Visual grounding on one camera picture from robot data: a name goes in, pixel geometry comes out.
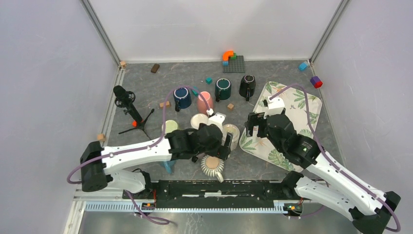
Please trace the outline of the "light blue block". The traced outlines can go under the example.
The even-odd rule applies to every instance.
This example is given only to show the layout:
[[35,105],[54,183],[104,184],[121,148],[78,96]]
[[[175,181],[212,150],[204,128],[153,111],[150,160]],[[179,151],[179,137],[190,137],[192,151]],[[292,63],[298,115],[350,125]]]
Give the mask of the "light blue block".
[[304,62],[302,62],[302,63],[298,66],[298,69],[299,69],[300,71],[304,71],[304,70],[306,70],[309,66],[310,66],[309,62],[304,61]]

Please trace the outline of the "orange curved lego piece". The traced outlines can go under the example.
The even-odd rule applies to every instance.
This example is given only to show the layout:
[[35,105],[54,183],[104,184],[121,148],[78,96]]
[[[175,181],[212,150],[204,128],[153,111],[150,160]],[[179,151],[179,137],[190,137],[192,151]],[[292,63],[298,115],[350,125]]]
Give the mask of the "orange curved lego piece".
[[222,61],[228,61],[228,60],[230,60],[230,58],[232,56],[234,56],[234,51],[232,51],[232,50],[226,51],[226,52],[223,53]]

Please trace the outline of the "wooden cube by rail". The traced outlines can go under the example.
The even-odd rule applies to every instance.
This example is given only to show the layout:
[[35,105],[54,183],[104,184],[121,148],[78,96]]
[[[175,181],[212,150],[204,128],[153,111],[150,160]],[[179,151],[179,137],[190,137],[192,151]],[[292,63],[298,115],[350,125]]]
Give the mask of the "wooden cube by rail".
[[105,142],[106,141],[106,136],[105,136],[105,134],[98,134],[96,139],[99,142]]

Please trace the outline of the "brown block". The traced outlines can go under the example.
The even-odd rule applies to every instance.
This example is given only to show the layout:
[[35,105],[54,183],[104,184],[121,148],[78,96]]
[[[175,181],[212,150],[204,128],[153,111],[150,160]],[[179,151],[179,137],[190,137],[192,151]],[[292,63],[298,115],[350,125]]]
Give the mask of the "brown block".
[[160,64],[157,64],[157,63],[156,63],[156,64],[153,65],[153,67],[151,68],[150,72],[156,74],[157,71],[159,70],[159,68],[160,68]]

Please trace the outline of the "purple and red block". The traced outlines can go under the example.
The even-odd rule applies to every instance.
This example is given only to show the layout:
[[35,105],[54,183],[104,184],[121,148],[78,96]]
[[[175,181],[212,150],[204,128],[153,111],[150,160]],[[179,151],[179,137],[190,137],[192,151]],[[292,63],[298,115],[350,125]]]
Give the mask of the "purple and red block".
[[323,85],[323,82],[318,76],[311,77],[310,82],[316,89],[320,88]]

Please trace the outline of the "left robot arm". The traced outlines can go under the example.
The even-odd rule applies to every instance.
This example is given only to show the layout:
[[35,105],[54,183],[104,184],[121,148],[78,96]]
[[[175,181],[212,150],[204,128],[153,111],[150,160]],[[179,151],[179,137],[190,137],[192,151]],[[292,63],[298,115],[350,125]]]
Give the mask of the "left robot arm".
[[149,174],[129,172],[127,168],[150,162],[194,160],[199,154],[227,160],[233,134],[228,133],[225,141],[222,138],[218,126],[201,124],[199,129],[174,130],[155,140],[126,146],[102,147],[98,141],[91,142],[80,158],[82,191],[96,192],[109,186],[148,198],[153,192]]

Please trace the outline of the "floral leaf tray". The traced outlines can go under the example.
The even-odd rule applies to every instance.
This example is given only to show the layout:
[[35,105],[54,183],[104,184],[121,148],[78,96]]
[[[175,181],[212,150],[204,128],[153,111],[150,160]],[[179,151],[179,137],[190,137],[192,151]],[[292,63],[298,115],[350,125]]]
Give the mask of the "floral leaf tray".
[[[272,96],[277,92],[281,91],[286,86],[277,83],[275,81],[269,81],[264,85],[259,99],[254,106],[254,113],[261,113],[265,111],[265,106],[263,100],[266,97]],[[314,95],[308,94],[309,105],[305,104],[304,93],[301,90],[295,89],[293,87],[282,92],[277,98],[281,98],[284,101],[286,108],[285,114],[291,120],[294,125],[295,130],[298,134],[313,138],[313,133],[311,132],[308,121],[307,121],[307,111],[306,107],[309,107],[309,117],[312,128],[315,130],[317,122],[320,116],[322,102]],[[290,163],[283,154],[279,153],[275,147],[266,138],[256,137],[258,127],[254,127],[254,132],[252,137],[246,136],[246,131],[240,136],[239,146],[240,148],[252,154],[260,159],[263,159],[269,163],[272,163],[278,167],[286,169],[288,171],[301,172],[303,168]]]

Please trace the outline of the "cream white mug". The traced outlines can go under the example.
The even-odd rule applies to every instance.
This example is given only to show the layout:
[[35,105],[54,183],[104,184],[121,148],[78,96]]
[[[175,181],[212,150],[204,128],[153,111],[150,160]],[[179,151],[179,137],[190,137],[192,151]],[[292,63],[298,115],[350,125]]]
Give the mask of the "cream white mug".
[[190,120],[190,124],[192,128],[197,129],[197,130],[200,128],[200,124],[207,124],[207,123],[208,123],[208,116],[202,113],[195,114]]

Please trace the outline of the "teal cube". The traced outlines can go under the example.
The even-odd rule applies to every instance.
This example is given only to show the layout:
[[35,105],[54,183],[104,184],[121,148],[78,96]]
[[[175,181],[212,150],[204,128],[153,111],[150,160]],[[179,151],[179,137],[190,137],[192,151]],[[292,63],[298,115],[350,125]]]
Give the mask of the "teal cube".
[[211,84],[212,81],[213,81],[213,79],[212,79],[211,77],[207,77],[207,78],[206,78],[206,83],[207,83],[207,84]]

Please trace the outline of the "dark green mug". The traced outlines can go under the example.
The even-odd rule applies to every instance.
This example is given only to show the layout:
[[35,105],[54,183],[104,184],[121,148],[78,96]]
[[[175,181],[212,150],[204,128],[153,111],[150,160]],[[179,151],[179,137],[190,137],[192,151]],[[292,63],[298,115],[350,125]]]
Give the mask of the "dark green mug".
[[215,83],[215,101],[227,100],[231,96],[231,82],[226,78],[220,78]]

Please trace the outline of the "light green mug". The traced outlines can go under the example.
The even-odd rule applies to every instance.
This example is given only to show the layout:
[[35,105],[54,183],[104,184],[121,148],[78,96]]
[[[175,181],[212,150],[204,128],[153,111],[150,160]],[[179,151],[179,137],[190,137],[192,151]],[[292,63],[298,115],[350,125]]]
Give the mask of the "light green mug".
[[179,125],[175,120],[169,119],[162,125],[162,131],[167,133],[171,133],[175,130],[179,130]]

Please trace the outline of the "white floral mug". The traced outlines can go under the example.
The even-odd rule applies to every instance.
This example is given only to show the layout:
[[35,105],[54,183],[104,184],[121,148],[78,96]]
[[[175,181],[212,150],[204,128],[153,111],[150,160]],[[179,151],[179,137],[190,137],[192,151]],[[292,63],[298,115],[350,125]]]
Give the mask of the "white floral mug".
[[222,138],[222,144],[225,144],[227,134],[231,133],[232,134],[232,140],[230,144],[230,150],[234,151],[238,145],[239,138],[240,138],[240,130],[238,129],[237,126],[233,124],[226,124],[223,126],[223,138]]

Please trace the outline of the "white ribbed mug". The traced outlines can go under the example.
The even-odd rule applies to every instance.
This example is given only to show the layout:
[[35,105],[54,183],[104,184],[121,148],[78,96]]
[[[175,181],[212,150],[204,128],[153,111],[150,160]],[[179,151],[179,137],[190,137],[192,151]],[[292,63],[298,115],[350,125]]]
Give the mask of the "white ribbed mug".
[[224,165],[224,161],[217,157],[205,156],[201,161],[201,170],[206,176],[215,177],[222,183],[224,181]]

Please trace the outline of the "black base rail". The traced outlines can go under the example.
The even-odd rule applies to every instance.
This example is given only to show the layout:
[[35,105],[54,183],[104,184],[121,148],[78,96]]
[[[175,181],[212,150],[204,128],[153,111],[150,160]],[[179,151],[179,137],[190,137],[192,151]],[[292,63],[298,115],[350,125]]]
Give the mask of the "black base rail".
[[132,197],[154,200],[157,208],[271,208],[274,201],[301,200],[280,181],[270,180],[160,180]]

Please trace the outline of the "black mug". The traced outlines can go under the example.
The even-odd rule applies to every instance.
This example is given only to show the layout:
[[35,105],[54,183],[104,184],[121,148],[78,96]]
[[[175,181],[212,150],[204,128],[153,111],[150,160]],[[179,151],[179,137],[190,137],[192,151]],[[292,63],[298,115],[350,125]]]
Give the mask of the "black mug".
[[239,95],[242,96],[246,101],[254,95],[256,88],[256,79],[254,75],[247,74],[242,77],[239,87]]

